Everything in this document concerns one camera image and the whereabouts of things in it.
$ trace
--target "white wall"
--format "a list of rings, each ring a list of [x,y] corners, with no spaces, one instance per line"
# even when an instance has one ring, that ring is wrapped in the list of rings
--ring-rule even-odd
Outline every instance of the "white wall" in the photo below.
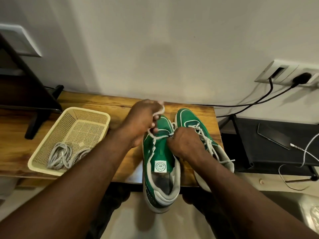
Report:
[[[319,0],[1,0],[0,22],[21,24],[36,40],[43,57],[25,60],[45,85],[237,104],[267,92],[254,80],[273,59],[319,64],[318,6]],[[319,123],[319,91],[295,88],[241,116]]]

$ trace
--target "perforated basket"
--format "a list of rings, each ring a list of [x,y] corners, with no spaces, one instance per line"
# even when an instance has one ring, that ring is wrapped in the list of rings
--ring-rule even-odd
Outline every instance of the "perforated basket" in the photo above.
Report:
[[[83,148],[94,148],[105,137],[109,123],[110,115],[107,113],[78,107],[67,108],[30,157],[29,169],[61,176],[66,172],[66,167],[59,170],[47,168],[54,145],[58,142],[66,143],[72,148],[72,157]]]

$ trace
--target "wooden tabletop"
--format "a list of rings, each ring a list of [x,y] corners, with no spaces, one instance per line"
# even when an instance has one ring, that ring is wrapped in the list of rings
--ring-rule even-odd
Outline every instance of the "wooden tabletop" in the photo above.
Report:
[[[111,116],[109,131],[118,127],[128,114],[131,106],[139,99],[117,96],[100,96],[63,91],[58,101],[63,109],[68,107],[82,107],[106,112]],[[165,103],[165,116],[174,121],[175,114],[181,108],[192,110],[205,124],[211,137],[222,146],[220,132],[213,107]],[[27,178],[57,177],[28,169],[27,162],[42,141],[46,133],[59,117],[52,114],[43,123],[33,140],[24,138],[28,124],[34,112],[0,109],[0,176],[15,176]],[[125,156],[112,181],[126,183],[142,182],[142,149],[131,149]],[[181,185],[197,186],[193,169],[181,160]]]

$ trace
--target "hand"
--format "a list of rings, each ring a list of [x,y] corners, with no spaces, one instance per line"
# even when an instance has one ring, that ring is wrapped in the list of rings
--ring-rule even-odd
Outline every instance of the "hand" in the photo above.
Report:
[[[130,112],[123,121],[121,127],[125,129],[129,137],[133,139],[132,147],[137,147],[143,141],[143,136],[147,129],[157,133],[157,120],[160,116],[153,114],[162,110],[163,102],[142,100],[132,106]]]
[[[206,152],[204,144],[198,134],[191,127],[179,127],[174,132],[174,137],[166,140],[171,152],[192,166],[202,152]]]

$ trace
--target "sneaker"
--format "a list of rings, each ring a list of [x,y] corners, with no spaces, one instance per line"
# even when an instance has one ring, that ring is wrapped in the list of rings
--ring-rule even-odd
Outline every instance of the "sneaker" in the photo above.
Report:
[[[181,187],[181,167],[166,145],[167,137],[174,133],[173,124],[161,115],[156,135],[144,136],[143,194],[148,207],[155,213],[164,213],[176,200]]]
[[[218,145],[212,137],[201,120],[189,109],[180,109],[175,116],[175,123],[177,127],[192,127],[198,133],[201,141],[205,145],[205,149],[214,156],[220,163],[222,163],[232,173],[234,172],[233,160],[230,160],[223,148]],[[198,184],[206,191],[211,192],[206,182],[194,171],[195,178]]]

